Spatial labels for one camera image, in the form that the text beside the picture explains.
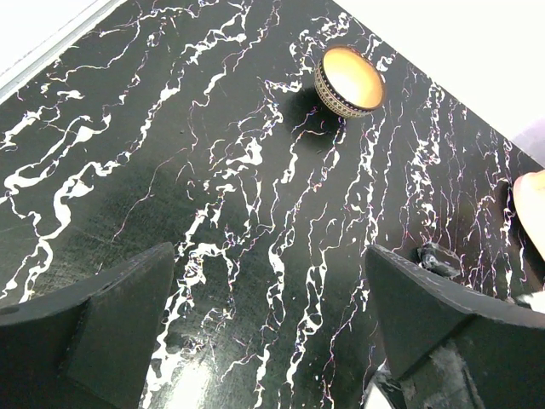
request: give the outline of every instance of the bowl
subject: bowl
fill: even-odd
[[[329,47],[316,69],[314,84],[320,99],[344,118],[361,118],[384,101],[381,74],[356,49]]]

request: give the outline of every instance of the marble countertop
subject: marble countertop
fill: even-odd
[[[542,288],[509,196],[541,168],[374,33],[331,1],[176,3],[120,6],[0,106],[0,306],[171,241],[141,407],[352,408],[385,360],[367,245]],[[319,103],[334,43],[376,65],[382,109]]]

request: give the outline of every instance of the bowl rim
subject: bowl rim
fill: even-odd
[[[372,70],[376,73],[377,77],[379,78],[379,80],[381,82],[381,87],[382,87],[382,96],[381,96],[381,100],[378,102],[378,104],[376,104],[374,107],[362,107],[362,106],[360,106],[358,104],[354,104],[353,102],[347,100],[337,89],[335,89],[335,87],[333,86],[333,84],[331,83],[330,79],[327,76],[327,72],[325,71],[325,66],[324,66],[324,57],[332,49],[347,49],[348,51],[354,53],[359,58],[361,58],[365,63],[367,63],[372,68]],[[374,111],[375,109],[377,109],[378,107],[380,107],[381,105],[384,104],[384,100],[386,99],[387,90],[386,90],[386,83],[385,83],[384,79],[382,78],[381,72],[376,69],[375,65],[370,60],[365,58],[364,55],[362,53],[360,53],[359,51],[357,51],[354,47],[351,47],[351,46],[346,45],[346,44],[333,44],[333,45],[329,46],[327,49],[325,49],[324,55],[322,55],[322,59],[321,59],[320,62],[322,64],[322,67],[323,67],[323,70],[324,70],[324,76],[325,76],[325,79],[328,82],[328,85],[335,91],[335,93],[337,95],[339,95],[342,98],[343,102],[347,103],[349,106],[353,106],[353,107],[356,107],[358,109],[362,109],[364,111]]]

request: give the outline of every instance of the black table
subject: black table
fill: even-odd
[[[367,245],[541,289],[510,199],[540,167],[378,36],[331,1],[177,3],[123,4],[0,106],[0,306],[171,241],[142,407],[349,408],[385,359]],[[364,119],[313,91],[334,43],[386,80]]]

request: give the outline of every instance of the bowl exterior pattern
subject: bowl exterior pattern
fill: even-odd
[[[337,115],[344,118],[362,118],[370,113],[351,104],[333,89],[325,75],[324,59],[314,69],[314,84],[322,102]]]

